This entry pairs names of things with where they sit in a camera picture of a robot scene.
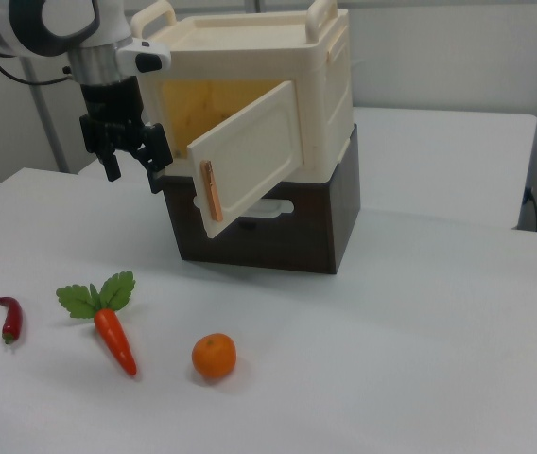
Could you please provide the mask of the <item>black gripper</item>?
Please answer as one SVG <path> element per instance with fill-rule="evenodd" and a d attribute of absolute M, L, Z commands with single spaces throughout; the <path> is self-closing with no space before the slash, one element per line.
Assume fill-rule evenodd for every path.
<path fill-rule="evenodd" d="M 133 152 L 145 168 L 152 194 L 162 187 L 157 174 L 173 163 L 164 128 L 161 124 L 145 125 L 143 101 L 136 77 L 105 85 L 80 86 L 87 114 L 79 121 L 85 148 L 103 165 L 109 181 L 121 177 L 117 149 Z"/>

